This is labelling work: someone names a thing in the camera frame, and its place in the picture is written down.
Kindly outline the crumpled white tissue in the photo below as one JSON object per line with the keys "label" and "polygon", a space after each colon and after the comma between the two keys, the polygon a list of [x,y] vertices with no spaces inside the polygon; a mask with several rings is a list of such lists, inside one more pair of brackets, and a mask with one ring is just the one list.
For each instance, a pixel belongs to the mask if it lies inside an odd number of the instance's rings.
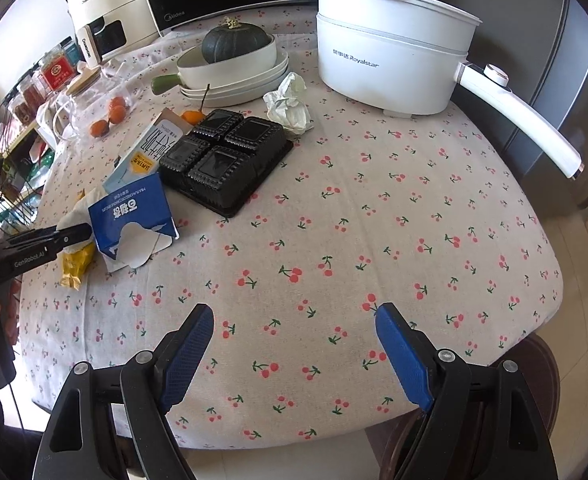
{"label": "crumpled white tissue", "polygon": [[263,97],[266,116],[293,136],[302,136],[313,128],[312,119],[305,102],[307,87],[303,78],[289,72],[279,86]]}

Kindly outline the brown round trash bin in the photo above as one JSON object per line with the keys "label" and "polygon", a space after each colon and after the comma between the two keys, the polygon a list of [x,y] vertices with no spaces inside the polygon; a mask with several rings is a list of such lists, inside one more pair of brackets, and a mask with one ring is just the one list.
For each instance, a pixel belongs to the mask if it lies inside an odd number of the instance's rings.
{"label": "brown round trash bin", "polygon": [[441,394],[367,430],[381,479],[555,479],[560,404],[552,351],[530,335],[492,366],[468,367],[467,396]]}

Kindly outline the blue tissue pack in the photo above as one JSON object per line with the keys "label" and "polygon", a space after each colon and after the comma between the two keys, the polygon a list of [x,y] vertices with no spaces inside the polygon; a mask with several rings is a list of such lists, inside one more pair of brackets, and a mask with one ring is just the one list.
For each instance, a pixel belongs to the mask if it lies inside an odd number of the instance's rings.
{"label": "blue tissue pack", "polygon": [[158,174],[107,194],[88,207],[88,214],[109,273],[144,266],[180,237]]}

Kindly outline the dark green pumpkin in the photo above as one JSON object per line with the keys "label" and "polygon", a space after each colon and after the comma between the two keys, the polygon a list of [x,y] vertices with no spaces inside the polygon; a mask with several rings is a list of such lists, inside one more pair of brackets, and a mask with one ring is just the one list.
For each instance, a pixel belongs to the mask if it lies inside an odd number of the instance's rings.
{"label": "dark green pumpkin", "polygon": [[270,41],[261,27],[238,18],[224,18],[220,25],[207,32],[202,41],[202,55],[207,63],[218,63],[257,51]]}

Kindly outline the black plastic tray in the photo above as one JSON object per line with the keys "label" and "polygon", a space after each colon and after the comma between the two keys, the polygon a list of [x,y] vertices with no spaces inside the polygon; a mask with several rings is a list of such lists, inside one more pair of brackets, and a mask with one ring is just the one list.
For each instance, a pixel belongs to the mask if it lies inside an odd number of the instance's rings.
{"label": "black plastic tray", "polygon": [[293,147],[276,122],[213,110],[161,157],[158,172],[168,188],[232,218]]}

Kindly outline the stack of white plates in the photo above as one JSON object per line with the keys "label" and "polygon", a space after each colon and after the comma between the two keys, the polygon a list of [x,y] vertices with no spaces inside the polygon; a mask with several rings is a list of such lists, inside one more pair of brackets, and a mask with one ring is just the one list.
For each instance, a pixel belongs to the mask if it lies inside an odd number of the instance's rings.
{"label": "stack of white plates", "polygon": [[[270,89],[277,87],[288,69],[289,56],[288,53],[277,46],[277,62],[275,66],[262,75],[251,79],[236,82],[236,84],[229,84],[225,87],[217,87],[209,89],[205,103],[208,104],[213,101],[229,100],[234,96],[236,100],[242,94],[248,94],[251,91],[257,91],[258,94],[267,92]],[[180,87],[180,92],[192,103],[199,104],[202,101],[205,89],[190,89],[187,87]]]}

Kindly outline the orange tangerine one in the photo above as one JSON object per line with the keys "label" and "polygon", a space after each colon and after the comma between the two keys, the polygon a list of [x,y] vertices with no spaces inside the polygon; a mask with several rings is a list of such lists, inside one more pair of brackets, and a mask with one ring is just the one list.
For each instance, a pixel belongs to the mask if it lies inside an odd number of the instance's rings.
{"label": "orange tangerine one", "polygon": [[108,132],[109,122],[106,119],[96,120],[96,122],[93,122],[90,126],[90,130],[88,130],[88,133],[90,133],[92,138],[101,138],[102,136],[106,136]]}

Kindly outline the cherry print tablecloth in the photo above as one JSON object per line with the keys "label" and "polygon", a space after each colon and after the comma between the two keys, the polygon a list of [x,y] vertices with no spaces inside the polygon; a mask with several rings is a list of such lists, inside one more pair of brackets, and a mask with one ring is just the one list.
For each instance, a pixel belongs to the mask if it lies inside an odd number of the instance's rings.
{"label": "cherry print tablecloth", "polygon": [[454,105],[403,120],[319,78],[315,10],[239,18],[277,37],[313,128],[232,219],[169,193],[180,236],[136,270],[96,258],[24,277],[28,393],[51,408],[74,363],[154,348],[195,304],[215,329],[169,422],[184,448],[265,448],[347,434],[411,408],[375,334],[392,302],[438,348],[487,365],[556,314],[560,266],[492,144]]}

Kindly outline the cream air fryer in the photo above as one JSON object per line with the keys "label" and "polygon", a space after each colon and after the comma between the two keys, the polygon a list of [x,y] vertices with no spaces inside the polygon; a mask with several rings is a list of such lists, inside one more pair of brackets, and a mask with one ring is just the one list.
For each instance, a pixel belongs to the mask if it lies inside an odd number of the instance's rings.
{"label": "cream air fryer", "polygon": [[68,0],[68,11],[90,68],[159,37],[147,0]]}

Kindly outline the white electric cooking pot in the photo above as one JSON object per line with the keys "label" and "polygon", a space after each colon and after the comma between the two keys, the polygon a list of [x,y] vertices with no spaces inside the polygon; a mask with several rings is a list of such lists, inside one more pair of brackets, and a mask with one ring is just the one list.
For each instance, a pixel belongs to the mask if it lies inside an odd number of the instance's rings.
{"label": "white electric cooking pot", "polygon": [[462,87],[508,118],[567,177],[578,176],[579,152],[512,92],[508,74],[469,61],[480,23],[439,0],[319,0],[320,78],[390,117],[439,114]]}

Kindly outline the grey refrigerator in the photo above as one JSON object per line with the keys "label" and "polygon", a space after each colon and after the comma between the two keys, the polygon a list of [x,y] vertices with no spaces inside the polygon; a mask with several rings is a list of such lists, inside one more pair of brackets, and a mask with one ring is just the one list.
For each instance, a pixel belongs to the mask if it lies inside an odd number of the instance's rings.
{"label": "grey refrigerator", "polygon": [[443,0],[482,19],[469,58],[505,70],[511,89],[555,126],[585,165],[566,180],[526,134],[469,91],[452,99],[529,193],[565,188],[588,209],[588,14],[577,0]]}

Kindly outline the light blue milk carton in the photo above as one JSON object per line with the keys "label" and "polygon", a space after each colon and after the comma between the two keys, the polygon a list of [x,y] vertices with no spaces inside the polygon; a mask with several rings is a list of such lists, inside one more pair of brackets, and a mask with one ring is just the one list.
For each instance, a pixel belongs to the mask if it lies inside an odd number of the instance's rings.
{"label": "light blue milk carton", "polygon": [[137,138],[130,150],[120,157],[114,171],[106,178],[103,189],[112,193],[125,185],[153,174],[161,157],[194,128],[181,116],[164,108]]}

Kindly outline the yellow crumpled wrapper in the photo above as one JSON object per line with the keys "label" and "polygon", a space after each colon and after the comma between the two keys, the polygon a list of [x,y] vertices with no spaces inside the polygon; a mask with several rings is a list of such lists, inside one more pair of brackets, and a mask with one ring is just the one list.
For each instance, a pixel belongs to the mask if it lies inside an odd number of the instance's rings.
{"label": "yellow crumpled wrapper", "polygon": [[[92,188],[88,193],[79,194],[77,203],[65,214],[57,223],[57,229],[62,230],[79,226],[82,223],[91,224],[88,207],[96,203],[103,196],[101,188]],[[95,254],[94,235],[91,234],[87,240],[71,244],[62,251],[60,264],[62,265],[62,278],[60,284],[65,287],[79,290],[82,284],[88,265],[91,263]]]}

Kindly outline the orange peel with stem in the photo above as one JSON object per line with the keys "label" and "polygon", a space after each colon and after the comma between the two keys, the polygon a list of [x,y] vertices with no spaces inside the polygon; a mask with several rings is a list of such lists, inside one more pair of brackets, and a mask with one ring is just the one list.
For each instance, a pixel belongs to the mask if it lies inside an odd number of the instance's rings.
{"label": "orange peel with stem", "polygon": [[203,112],[203,107],[209,89],[210,86],[207,86],[201,104],[199,104],[199,107],[196,108],[196,110],[184,110],[184,112],[181,114],[181,118],[191,126],[199,125],[206,118],[206,114]]}

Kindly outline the orange tangerine three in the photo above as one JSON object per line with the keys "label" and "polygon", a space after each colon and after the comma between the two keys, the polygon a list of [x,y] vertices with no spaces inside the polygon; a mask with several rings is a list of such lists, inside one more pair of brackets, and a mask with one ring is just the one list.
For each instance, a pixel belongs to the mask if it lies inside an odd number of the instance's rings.
{"label": "orange tangerine three", "polygon": [[108,108],[110,110],[112,108],[118,107],[118,106],[122,106],[122,107],[126,106],[126,101],[123,99],[122,96],[115,96],[115,98],[112,98],[108,103]]}

